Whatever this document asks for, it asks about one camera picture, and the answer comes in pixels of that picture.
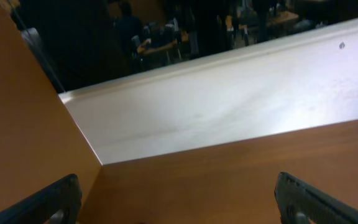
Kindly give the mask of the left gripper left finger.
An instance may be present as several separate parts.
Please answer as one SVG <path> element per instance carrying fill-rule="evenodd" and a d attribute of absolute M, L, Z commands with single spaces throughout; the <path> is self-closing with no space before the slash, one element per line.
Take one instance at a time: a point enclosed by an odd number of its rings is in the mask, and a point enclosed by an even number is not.
<path fill-rule="evenodd" d="M 81 208 L 78 176 L 69 174 L 0 212 L 0 224 L 75 224 Z"/>

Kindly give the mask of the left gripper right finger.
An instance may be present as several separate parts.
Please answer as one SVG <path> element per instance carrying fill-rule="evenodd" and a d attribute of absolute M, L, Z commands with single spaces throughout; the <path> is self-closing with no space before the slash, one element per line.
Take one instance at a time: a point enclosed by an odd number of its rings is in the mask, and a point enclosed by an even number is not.
<path fill-rule="evenodd" d="M 282 224 L 358 224 L 358 210 L 287 172 L 279 173 L 274 196 Z"/>

